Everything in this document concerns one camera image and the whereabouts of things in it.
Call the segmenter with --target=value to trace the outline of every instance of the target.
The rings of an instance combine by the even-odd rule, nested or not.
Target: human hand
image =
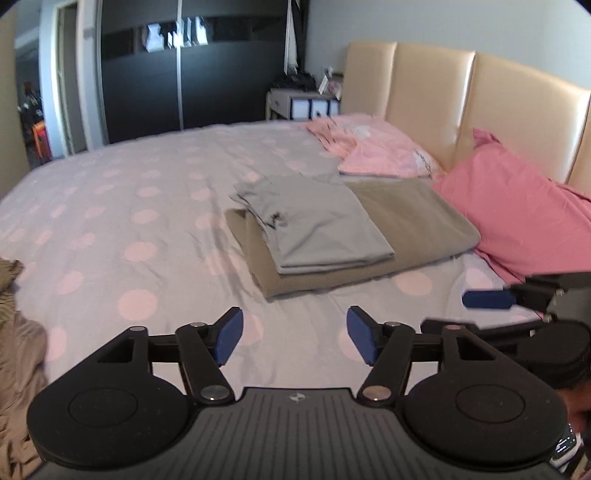
[[[591,381],[571,388],[558,390],[566,405],[570,426],[576,433],[587,429],[587,415],[591,411]]]

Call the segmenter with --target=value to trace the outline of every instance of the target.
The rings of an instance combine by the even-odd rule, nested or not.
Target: headboard
[[[342,113],[385,118],[446,169],[495,134],[549,178],[591,194],[591,90],[474,51],[406,43],[349,46]]]

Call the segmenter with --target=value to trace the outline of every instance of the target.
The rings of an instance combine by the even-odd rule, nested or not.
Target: folded gray sheet
[[[234,188],[231,198],[255,216],[280,274],[362,267],[394,254],[338,176],[272,176]]]

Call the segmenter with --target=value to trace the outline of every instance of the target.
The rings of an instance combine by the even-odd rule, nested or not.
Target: pink cloth
[[[591,199],[543,177],[490,133],[433,188],[478,228],[476,253],[507,283],[591,270]]]
[[[356,113],[316,118],[306,127],[343,159],[339,171],[377,177],[438,177],[443,171],[419,145],[384,120]]]

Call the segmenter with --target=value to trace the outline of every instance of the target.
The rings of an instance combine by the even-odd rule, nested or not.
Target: white wall
[[[29,171],[17,112],[14,61],[16,9],[0,18],[0,200]]]
[[[307,70],[343,69],[353,40],[477,50],[591,88],[591,15],[575,0],[312,0]]]

